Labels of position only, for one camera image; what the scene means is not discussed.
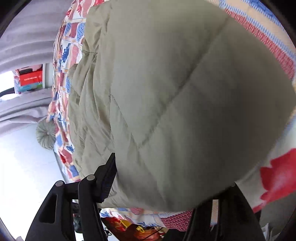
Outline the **khaki padded jacket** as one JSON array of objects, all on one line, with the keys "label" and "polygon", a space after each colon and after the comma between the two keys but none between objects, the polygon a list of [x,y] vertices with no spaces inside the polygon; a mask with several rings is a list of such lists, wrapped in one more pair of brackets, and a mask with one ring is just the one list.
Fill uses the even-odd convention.
[{"label": "khaki padded jacket", "polygon": [[80,175],[116,158],[101,208],[196,207],[267,156],[295,106],[266,46],[207,1],[91,7],[71,74]]}]

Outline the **patchwork leaf bedspread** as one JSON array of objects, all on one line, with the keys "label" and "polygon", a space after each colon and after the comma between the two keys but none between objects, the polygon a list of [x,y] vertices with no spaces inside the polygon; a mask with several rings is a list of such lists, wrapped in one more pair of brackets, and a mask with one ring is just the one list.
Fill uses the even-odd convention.
[{"label": "patchwork leaf bedspread", "polygon": [[[68,99],[71,88],[68,72],[82,57],[86,16],[99,1],[74,1],[62,22],[54,43],[53,99],[48,119],[57,126],[55,150],[67,177],[80,180],[80,167],[73,161],[74,145],[70,139]],[[295,46],[275,14],[263,1],[214,1],[214,4],[253,33],[281,64],[288,77],[295,81]],[[295,119],[271,151],[268,158],[245,181],[239,184],[252,209],[262,210],[268,203],[295,192]],[[161,226],[184,231],[191,211],[153,212],[140,208],[105,208],[101,217],[141,226]]]}]

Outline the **round green pleated cushion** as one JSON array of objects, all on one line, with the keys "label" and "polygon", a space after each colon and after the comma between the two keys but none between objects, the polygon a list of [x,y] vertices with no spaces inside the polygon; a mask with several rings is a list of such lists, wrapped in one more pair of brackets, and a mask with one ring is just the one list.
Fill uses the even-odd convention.
[{"label": "round green pleated cushion", "polygon": [[36,138],[41,147],[53,150],[56,142],[55,123],[52,120],[47,122],[46,119],[40,121],[36,128]]}]

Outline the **red box on shelf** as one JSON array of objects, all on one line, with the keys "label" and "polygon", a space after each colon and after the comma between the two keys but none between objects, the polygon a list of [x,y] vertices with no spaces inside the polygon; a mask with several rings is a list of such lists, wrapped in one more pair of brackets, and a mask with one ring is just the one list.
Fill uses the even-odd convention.
[{"label": "red box on shelf", "polygon": [[20,86],[42,82],[43,70],[39,68],[35,71],[32,69],[22,70],[20,72]]}]

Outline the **white shelf unit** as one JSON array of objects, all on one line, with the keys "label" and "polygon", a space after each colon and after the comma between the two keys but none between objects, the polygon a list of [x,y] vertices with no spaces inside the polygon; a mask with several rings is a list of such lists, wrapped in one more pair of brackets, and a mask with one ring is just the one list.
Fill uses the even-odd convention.
[{"label": "white shelf unit", "polygon": [[43,76],[42,76],[43,88],[52,87],[53,76],[54,76],[53,63],[44,63],[43,64]]}]

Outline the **grey curtain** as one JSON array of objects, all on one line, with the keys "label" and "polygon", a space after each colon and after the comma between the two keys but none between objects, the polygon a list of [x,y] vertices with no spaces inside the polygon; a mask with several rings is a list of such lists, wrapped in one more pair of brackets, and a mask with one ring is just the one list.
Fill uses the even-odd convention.
[{"label": "grey curtain", "polygon": [[[1,1],[1,73],[51,63],[53,45],[71,1]],[[1,101],[1,136],[47,115],[48,88]]]}]

